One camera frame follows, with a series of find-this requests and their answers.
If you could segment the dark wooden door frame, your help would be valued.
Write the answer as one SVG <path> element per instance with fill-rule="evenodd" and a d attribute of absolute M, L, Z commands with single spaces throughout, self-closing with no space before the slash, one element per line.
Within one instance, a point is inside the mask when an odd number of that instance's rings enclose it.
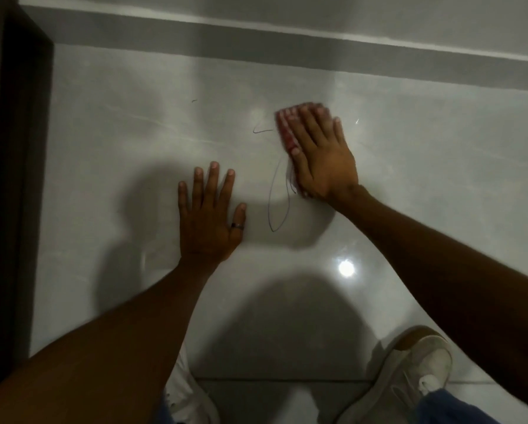
<path fill-rule="evenodd" d="M 0 0 L 0 383 L 29 356 L 54 44 Z"/>

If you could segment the person's right forearm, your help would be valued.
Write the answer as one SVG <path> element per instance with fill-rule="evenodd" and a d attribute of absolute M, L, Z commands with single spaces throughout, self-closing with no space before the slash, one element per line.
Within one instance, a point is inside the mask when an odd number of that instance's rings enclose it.
<path fill-rule="evenodd" d="M 528 406 L 528 276 L 353 185 L 330 205 L 374 244 L 445 334 Z"/>

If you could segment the person's left forearm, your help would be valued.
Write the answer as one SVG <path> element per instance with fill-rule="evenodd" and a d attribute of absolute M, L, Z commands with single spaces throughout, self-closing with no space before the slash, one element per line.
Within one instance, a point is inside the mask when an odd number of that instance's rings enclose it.
<path fill-rule="evenodd" d="M 182 258 L 145 292 L 39 351 L 0 384 L 0 424 L 151 424 L 218 264 Z"/>

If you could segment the blue jeans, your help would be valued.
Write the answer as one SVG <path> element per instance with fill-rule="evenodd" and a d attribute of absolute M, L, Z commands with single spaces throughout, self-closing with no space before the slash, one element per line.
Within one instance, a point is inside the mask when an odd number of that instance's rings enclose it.
<path fill-rule="evenodd" d="M 429 392 L 415 406 L 408 424 L 500 424 L 476 406 L 445 389 Z"/>

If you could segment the red cleaning cloth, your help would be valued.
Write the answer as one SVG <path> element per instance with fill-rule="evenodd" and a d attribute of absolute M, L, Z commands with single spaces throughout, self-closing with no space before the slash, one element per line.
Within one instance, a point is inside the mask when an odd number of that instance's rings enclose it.
<path fill-rule="evenodd" d="M 303 128 L 305 128 L 305 132 L 309 135 L 311 142 L 316 147 L 318 141 L 315 138 L 314 133 L 310 130 L 310 128 L 307 126 L 306 121 L 301 118 L 300 110 L 302 107 L 308 107 L 308 111 L 313 115 L 315 118 L 316 124 L 317 124 L 317 134 L 320 134 L 324 137 L 324 140 L 327 140 L 327 137 L 324 135 L 323 130 L 321 129 L 321 121 L 317 116 L 317 108 L 322 107 L 326 111 L 328 109 L 324 107 L 322 103 L 316 103 L 316 102 L 305 102 L 301 103 L 299 105 L 291 106 L 282 108 L 279 111 L 275 112 L 275 123 L 276 123 L 276 129 L 278 131 L 278 134 L 280 136 L 282 145 L 288 154 L 289 160 L 291 162 L 291 173 L 288 174 L 288 180 L 289 184 L 291 184 L 292 191 L 296 192 L 297 194 L 301 195 L 304 198 L 316 198 L 316 195 L 313 193 L 309 193 L 306 189 L 303 188 L 298 168 L 296 165 L 296 160 L 293 158 L 292 151 L 293 149 L 301 149 L 300 142 L 298 141 L 294 131 L 292 130 L 291 126 L 289 125 L 289 118 L 291 116 L 295 117 L 300 121 Z"/>

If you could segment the white left sneaker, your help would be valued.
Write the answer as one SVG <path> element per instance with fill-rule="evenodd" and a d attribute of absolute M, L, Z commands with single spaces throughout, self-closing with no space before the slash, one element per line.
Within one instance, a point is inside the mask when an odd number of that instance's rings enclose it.
<path fill-rule="evenodd" d="M 190 372 L 185 343 L 164 388 L 168 424 L 220 424 L 216 405 Z"/>

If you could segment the white right sneaker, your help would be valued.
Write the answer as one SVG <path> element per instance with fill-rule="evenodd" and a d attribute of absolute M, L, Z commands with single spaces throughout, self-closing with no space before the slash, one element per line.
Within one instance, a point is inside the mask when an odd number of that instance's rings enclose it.
<path fill-rule="evenodd" d="M 444 336 L 428 327 L 410 329 L 394 343 L 371 389 L 334 424 L 409 424 L 420 401 L 446 387 L 452 363 Z"/>

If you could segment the white sneaker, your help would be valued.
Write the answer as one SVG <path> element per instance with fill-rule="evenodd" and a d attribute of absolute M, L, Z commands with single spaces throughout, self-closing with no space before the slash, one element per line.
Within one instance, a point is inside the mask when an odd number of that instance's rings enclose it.
<path fill-rule="evenodd" d="M 334 424 L 409 424 L 420 401 L 446 387 L 452 363 L 444 336 L 428 327 L 410 329 L 394 343 L 371 389 Z"/>
<path fill-rule="evenodd" d="M 168 424 L 220 424 L 216 405 L 190 372 L 185 343 L 164 388 Z"/>

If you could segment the person's left hand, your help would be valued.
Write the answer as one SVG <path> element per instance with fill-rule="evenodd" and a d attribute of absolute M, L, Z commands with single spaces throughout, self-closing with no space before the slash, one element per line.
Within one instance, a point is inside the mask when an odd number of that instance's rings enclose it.
<path fill-rule="evenodd" d="M 204 206 L 204 190 L 208 171 L 196 167 L 189 194 L 189 214 L 180 214 L 180 264 L 216 268 L 227 260 L 241 244 L 243 236 L 232 236 L 230 203 L 235 184 L 235 171 L 229 169 L 220 180 L 214 207 Z"/>

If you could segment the person's right hand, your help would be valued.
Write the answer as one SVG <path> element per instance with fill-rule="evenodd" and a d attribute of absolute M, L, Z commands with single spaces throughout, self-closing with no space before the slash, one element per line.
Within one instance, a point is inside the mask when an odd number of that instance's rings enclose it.
<path fill-rule="evenodd" d="M 338 147 L 333 131 L 335 117 L 330 110 L 318 107 L 316 113 L 327 137 L 324 143 L 317 143 L 316 147 L 298 119 L 291 116 L 288 122 L 308 161 L 310 190 L 307 191 L 315 194 L 316 199 L 336 208 L 348 198 L 349 192 L 359 186 L 356 162 L 348 145 L 347 150 Z"/>

